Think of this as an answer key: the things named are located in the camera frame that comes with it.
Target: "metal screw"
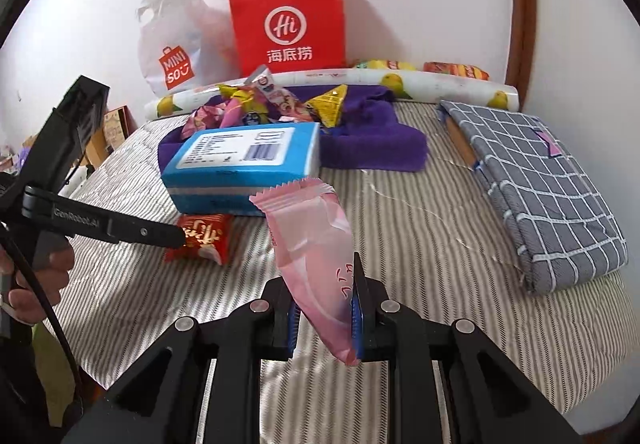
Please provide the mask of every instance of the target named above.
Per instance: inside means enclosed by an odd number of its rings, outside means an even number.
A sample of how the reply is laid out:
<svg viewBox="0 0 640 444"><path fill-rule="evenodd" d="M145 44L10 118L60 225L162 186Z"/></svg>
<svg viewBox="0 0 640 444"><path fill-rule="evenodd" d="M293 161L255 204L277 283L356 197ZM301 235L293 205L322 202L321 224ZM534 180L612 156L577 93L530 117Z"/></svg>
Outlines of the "metal screw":
<svg viewBox="0 0 640 444"><path fill-rule="evenodd" d="M191 330L193 328L193 319L191 318L180 318L175 322L175 329L180 332L186 332L187 330Z"/></svg>
<svg viewBox="0 0 640 444"><path fill-rule="evenodd" d="M269 302L266 299L257 299L251 302L249 308L252 312L267 312L269 310Z"/></svg>
<svg viewBox="0 0 640 444"><path fill-rule="evenodd" d="M470 334L471 332L476 330L476 326L468 319L459 319L458 321L456 321L456 330L458 332L462 332L463 334Z"/></svg>
<svg viewBox="0 0 640 444"><path fill-rule="evenodd" d="M393 301L392 299L385 299L382 303L380 303L380 308L384 312L393 313L398 312L400 310L400 303L397 301Z"/></svg>

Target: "white label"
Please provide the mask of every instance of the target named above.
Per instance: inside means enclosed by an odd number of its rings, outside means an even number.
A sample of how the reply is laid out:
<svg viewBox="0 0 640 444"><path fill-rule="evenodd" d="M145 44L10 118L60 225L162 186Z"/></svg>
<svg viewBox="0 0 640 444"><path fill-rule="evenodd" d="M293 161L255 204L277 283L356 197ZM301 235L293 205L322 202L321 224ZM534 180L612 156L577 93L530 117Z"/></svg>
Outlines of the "white label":
<svg viewBox="0 0 640 444"><path fill-rule="evenodd" d="M176 169L224 166L280 166L295 128L205 133L187 150Z"/></svg>

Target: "purple cloth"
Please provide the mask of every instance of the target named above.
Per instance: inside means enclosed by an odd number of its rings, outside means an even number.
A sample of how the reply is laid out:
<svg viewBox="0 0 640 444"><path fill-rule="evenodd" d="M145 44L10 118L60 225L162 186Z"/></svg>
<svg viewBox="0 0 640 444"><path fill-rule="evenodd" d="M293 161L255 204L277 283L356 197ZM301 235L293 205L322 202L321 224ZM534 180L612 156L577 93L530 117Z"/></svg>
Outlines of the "purple cloth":
<svg viewBox="0 0 640 444"><path fill-rule="evenodd" d="M304 102L332 88L335 86L294 86L289 90ZM340 125L324 129L320 135L320 165L337 169L423 169L428 153L427 137L415 128L399 124L393 100L393 93L384 86L350 84ZM220 97L213 97L210 103L219 101ZM160 172L180 149L181 131L182 126L160 141Z"/></svg>

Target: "brown wooden trim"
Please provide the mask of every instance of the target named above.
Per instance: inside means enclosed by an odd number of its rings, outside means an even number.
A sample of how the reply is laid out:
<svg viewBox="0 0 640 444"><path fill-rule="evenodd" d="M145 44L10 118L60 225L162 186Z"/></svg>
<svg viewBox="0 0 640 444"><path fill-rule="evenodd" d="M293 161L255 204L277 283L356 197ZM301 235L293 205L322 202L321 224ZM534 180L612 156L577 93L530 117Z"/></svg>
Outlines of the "brown wooden trim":
<svg viewBox="0 0 640 444"><path fill-rule="evenodd" d="M514 86L520 96L520 109L527 98L533 52L536 45L537 0L513 0L511 42L505 83Z"/></svg>

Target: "striped fabric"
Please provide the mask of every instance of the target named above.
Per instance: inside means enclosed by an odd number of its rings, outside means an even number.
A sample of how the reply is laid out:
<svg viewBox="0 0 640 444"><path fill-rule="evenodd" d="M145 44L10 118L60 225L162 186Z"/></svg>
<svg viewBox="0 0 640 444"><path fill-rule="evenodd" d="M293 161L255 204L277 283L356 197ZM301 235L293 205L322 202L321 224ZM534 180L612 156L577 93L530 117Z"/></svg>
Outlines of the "striped fabric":
<svg viewBox="0 0 640 444"><path fill-rule="evenodd" d="M396 104L401 122L424 131L424 171L327 170L351 220L367 275L425 318L472 319L558 410L584 399L638 344L618 273L532 297L487 197L466 168L434 106ZM75 198L174 222L156 146L184 117L146 124L97 170ZM265 220L234 220L225 268L208 261L162 263L162 249L78 237L76 268L57 307L79 364L108 388L179 316L208 321L260 295L278 275ZM288 363L263 363L264 442L384 443L386 370L335 361L302 319Z"/></svg>

